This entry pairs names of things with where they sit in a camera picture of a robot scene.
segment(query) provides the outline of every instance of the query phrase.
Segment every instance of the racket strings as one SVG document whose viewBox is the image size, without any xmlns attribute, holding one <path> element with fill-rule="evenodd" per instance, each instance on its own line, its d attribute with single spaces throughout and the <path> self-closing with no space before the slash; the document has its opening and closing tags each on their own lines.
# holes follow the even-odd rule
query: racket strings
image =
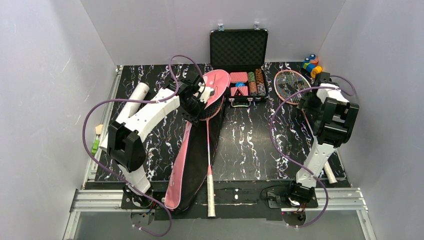
<svg viewBox="0 0 424 240">
<path fill-rule="evenodd" d="M 222 104 L 222 99 L 217 99 L 214 103 L 212 103 L 204 110 L 203 114 L 200 117 L 200 120 L 207 120 L 213 117 L 221 109 Z"/>
<path fill-rule="evenodd" d="M 275 77 L 275 90 L 283 99 L 288 99 L 292 94 L 309 87 L 309 83 L 302 76 L 294 72 L 283 71 Z M 301 98 L 302 96 L 298 94 L 290 102 L 297 104 Z"/>
</svg>

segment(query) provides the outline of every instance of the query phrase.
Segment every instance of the black bracket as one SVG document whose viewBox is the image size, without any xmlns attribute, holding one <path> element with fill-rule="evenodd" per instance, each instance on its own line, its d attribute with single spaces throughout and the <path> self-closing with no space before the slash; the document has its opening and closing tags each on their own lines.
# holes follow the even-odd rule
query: black bracket
<svg viewBox="0 0 424 240">
<path fill-rule="evenodd" d="M 199 92 L 199 83 L 204 83 L 200 75 L 197 75 L 194 80 L 182 78 L 178 81 L 177 95 L 179 96 L 181 115 L 195 126 L 199 123 L 199 119 L 206 106 L 206 102 L 200 102 L 198 99 L 201 95 L 201 92 Z M 165 82 L 163 87 L 175 91 L 177 89 L 177 84 L 171 78 Z"/>
<path fill-rule="evenodd" d="M 287 203 L 289 204 L 289 198 L 291 200 L 297 201 L 300 204 L 302 203 L 309 203 L 312 200 L 312 197 L 315 194 L 315 187 L 305 187 L 302 186 L 301 183 L 297 183 L 295 181 L 291 182 L 286 200 Z"/>
<path fill-rule="evenodd" d="M 139 169 L 146 160 L 146 152 L 138 131 L 130 131 L 125 122 L 113 121 L 108 128 L 107 154 L 129 173 Z"/>
<path fill-rule="evenodd" d="M 314 87 L 321 84 L 332 84 L 330 73 L 321 72 L 316 75 Z M 359 112 L 359 105 L 353 102 L 339 102 L 334 98 L 327 97 L 324 103 L 317 97 L 318 89 L 314 89 L 303 95 L 297 106 L 298 110 L 303 108 L 312 115 L 314 124 L 311 126 L 313 135 L 318 143 L 333 145 L 335 148 L 346 143 L 352 135 L 356 118 Z"/>
</svg>

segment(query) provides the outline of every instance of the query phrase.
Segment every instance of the racket handle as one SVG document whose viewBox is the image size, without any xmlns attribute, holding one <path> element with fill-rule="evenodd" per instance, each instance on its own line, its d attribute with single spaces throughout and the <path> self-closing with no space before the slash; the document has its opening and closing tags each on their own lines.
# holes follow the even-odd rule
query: racket handle
<svg viewBox="0 0 424 240">
<path fill-rule="evenodd" d="M 334 176 L 333 170 L 331 169 L 330 163 L 327 161 L 324 165 L 325 175 L 327 175 L 328 182 L 330 184 L 337 183 L 336 176 Z"/>
<path fill-rule="evenodd" d="M 214 177 L 207 176 L 207 216 L 215 217 Z"/>
</svg>

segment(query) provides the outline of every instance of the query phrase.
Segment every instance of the poker chip set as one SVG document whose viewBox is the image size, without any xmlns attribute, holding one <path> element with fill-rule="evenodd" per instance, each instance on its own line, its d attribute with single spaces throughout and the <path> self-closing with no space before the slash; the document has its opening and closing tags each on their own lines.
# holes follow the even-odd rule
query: poker chip set
<svg viewBox="0 0 424 240">
<path fill-rule="evenodd" d="M 231 83 L 235 86 L 230 88 L 231 97 L 261 96 L 267 95 L 265 89 L 264 76 L 260 69 L 254 72 L 232 72 L 229 74 Z"/>
<path fill-rule="evenodd" d="M 210 64 L 230 75 L 231 106 L 248 107 L 251 102 L 266 101 L 267 81 L 262 66 L 267 50 L 268 30 L 255 25 L 254 29 L 225 29 L 221 25 L 212 30 Z"/>
</svg>

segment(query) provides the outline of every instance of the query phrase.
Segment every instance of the grey floor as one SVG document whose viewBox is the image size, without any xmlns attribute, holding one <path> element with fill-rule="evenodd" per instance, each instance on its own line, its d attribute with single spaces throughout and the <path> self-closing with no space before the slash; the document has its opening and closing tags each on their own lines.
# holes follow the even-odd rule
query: grey floor
<svg viewBox="0 0 424 240">
<path fill-rule="evenodd" d="M 318 212 L 306 213 L 306 221 Z M 146 225 L 146 218 L 133 216 Z M 168 221 L 153 221 L 150 230 L 162 232 Z M 157 239 L 132 228 L 129 212 L 82 212 L 75 240 Z M 181 219 L 174 220 L 163 240 L 364 240 L 356 211 L 327 211 L 320 220 L 305 228 L 286 227 L 283 221 L 265 219 Z"/>
</svg>

